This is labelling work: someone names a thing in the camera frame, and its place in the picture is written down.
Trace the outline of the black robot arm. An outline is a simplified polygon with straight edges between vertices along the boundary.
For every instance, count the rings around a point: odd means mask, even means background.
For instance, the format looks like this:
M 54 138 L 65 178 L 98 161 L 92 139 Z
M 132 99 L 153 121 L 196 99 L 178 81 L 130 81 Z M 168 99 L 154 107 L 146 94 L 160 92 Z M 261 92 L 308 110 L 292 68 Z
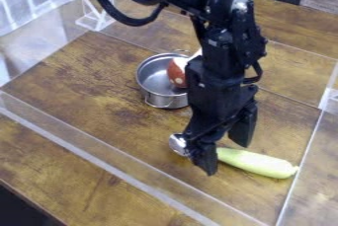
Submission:
M 181 134 L 182 151 L 206 175 L 217 170 L 216 141 L 228 136 L 249 145 L 260 80 L 245 69 L 259 69 L 267 39 L 255 23 L 252 0 L 133 0 L 142 5 L 165 2 L 189 14 L 201 54 L 184 66 L 186 101 L 192 117 Z

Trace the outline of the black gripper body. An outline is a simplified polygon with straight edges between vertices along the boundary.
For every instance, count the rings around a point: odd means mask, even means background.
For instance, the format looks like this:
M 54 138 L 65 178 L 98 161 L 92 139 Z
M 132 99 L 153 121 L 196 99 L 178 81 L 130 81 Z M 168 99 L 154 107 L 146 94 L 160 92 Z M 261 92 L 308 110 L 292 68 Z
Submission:
M 186 101 L 192 110 L 188 125 L 182 131 L 186 146 L 193 142 L 216 143 L 228 134 L 243 109 L 256 103 L 256 85 L 241 85 L 244 73 L 221 78 L 204 67 L 201 56 L 192 58 L 185 65 Z

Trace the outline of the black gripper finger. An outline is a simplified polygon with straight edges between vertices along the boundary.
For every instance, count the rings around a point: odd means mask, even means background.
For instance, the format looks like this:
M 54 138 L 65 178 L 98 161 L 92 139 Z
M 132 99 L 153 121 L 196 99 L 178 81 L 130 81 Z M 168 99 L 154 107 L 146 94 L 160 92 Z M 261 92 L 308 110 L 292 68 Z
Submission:
M 212 176 L 217 171 L 217 154 L 213 143 L 193 142 L 188 146 L 188 158 L 206 176 Z
M 257 121 L 257 107 L 255 103 L 243 109 L 240 119 L 228 131 L 228 138 L 241 147 L 248 147 L 252 141 Z

